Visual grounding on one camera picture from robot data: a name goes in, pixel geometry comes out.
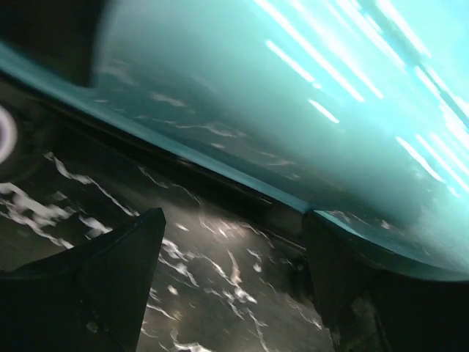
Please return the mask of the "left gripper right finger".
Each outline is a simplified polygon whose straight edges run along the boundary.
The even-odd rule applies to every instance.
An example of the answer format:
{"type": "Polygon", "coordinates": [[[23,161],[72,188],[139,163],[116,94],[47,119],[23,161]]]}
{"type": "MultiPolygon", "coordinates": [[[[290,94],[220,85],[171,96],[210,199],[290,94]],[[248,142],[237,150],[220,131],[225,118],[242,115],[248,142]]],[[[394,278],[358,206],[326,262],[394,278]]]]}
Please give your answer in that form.
{"type": "Polygon", "coordinates": [[[417,263],[308,212],[314,306],[336,351],[467,351],[468,279],[417,263]]]}

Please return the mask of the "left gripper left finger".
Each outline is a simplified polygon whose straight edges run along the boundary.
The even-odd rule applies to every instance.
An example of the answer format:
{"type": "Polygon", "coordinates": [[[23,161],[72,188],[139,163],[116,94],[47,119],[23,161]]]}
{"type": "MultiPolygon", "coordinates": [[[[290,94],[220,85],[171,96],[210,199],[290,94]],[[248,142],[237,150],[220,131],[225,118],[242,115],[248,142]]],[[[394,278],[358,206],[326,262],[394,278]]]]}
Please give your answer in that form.
{"type": "Polygon", "coordinates": [[[149,209],[80,246],[1,273],[2,351],[135,351],[166,218],[149,209]]]}

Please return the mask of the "black marble pattern mat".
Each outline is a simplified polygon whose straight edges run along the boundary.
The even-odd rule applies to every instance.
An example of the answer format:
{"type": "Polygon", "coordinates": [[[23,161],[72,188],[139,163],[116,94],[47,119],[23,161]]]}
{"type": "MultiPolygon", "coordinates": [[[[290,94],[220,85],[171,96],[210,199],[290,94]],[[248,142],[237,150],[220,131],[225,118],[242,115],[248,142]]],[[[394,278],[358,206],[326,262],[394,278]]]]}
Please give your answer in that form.
{"type": "Polygon", "coordinates": [[[56,254],[149,208],[166,231],[140,351],[332,351],[302,303],[306,269],[294,249],[251,223],[240,200],[182,187],[162,160],[146,166],[128,144],[64,130],[40,168],[1,195],[1,268],[56,254]]]}

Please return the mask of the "pink and teal kids suitcase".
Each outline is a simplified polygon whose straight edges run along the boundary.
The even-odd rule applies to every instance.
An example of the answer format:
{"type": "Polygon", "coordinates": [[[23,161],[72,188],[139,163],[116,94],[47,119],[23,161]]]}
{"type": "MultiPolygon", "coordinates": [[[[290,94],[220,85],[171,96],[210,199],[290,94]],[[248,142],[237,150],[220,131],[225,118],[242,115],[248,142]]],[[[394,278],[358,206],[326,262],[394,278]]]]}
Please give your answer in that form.
{"type": "Polygon", "coordinates": [[[3,1],[1,73],[390,271],[468,279],[466,1],[3,1]]]}

